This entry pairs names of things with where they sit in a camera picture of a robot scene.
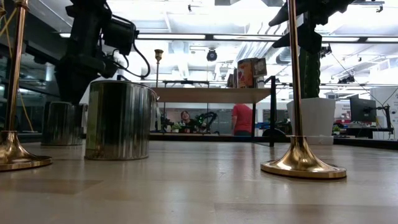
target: red shirt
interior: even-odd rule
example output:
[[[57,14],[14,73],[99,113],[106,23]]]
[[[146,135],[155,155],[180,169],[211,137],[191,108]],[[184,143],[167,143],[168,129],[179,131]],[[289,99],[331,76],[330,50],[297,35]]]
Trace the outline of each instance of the red shirt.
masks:
[[[232,110],[232,116],[236,116],[236,131],[247,131],[251,133],[252,109],[243,104],[236,104]]]

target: stanchion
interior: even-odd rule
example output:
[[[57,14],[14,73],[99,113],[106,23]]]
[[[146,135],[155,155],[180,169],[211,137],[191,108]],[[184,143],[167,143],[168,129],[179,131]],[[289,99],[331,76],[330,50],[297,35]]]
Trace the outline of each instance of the stanchion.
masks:
[[[52,163],[49,156],[36,156],[27,152],[19,143],[14,129],[16,116],[17,90],[19,86],[19,70],[21,68],[22,42],[24,39],[27,0],[17,0],[17,23],[14,46],[11,58],[11,74],[7,96],[7,112],[5,131],[0,133],[0,171],[27,169],[46,166]]]
[[[297,46],[295,0],[288,0],[290,46],[292,48],[292,71],[294,91],[295,136],[290,140],[286,154],[276,160],[261,164],[261,170],[277,175],[309,179],[337,179],[346,177],[346,169],[328,165],[319,160],[311,151],[302,132],[300,72]]]
[[[156,49],[155,50],[155,58],[156,58],[156,88],[157,88],[157,82],[159,81],[159,62],[162,60],[162,54],[163,50]]]

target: man in red shirt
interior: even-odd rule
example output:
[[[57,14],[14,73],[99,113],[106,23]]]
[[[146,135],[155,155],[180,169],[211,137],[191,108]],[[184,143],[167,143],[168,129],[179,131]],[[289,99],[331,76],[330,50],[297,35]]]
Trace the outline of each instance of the man in red shirt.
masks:
[[[236,104],[232,110],[234,135],[251,136],[252,109],[243,104]]]

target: white pot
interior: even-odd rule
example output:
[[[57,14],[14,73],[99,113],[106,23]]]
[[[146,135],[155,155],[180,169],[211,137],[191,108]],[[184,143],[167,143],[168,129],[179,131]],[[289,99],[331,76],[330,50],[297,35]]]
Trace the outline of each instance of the white pot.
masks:
[[[294,102],[287,104],[287,111],[295,134]],[[332,145],[333,123],[335,121],[336,101],[326,98],[309,98],[301,100],[303,134],[308,144]]]

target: computer monitor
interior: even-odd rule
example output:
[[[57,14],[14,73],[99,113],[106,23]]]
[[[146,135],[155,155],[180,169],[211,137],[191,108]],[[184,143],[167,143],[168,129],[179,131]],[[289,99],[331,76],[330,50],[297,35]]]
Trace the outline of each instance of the computer monitor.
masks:
[[[357,94],[357,95],[353,95],[353,96],[351,96],[351,97],[350,97],[350,99],[352,99],[352,98],[359,99],[359,94]]]
[[[351,122],[376,122],[376,101],[350,98],[349,105],[351,107]]]

